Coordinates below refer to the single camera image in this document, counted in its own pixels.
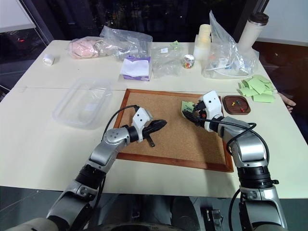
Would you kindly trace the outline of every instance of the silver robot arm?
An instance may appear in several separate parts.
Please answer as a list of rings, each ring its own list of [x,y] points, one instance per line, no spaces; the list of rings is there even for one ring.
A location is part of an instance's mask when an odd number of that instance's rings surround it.
[[[267,230],[266,227],[271,231],[286,230],[285,216],[274,186],[278,181],[270,178],[269,151],[264,140],[254,131],[245,132],[250,128],[248,123],[223,117],[215,91],[202,96],[194,107],[198,115],[183,111],[184,115],[205,130],[217,132],[233,156],[241,184],[239,206],[243,231]]]
[[[137,107],[135,110],[137,112],[131,127],[110,129],[104,134],[78,176],[51,207],[47,218],[36,218],[7,231],[66,231],[83,228],[95,209],[90,202],[100,197],[106,174],[119,151],[131,142],[141,142],[143,139],[147,139],[153,147],[150,133],[160,130],[167,123],[165,120],[153,121],[152,115],[144,108]]]

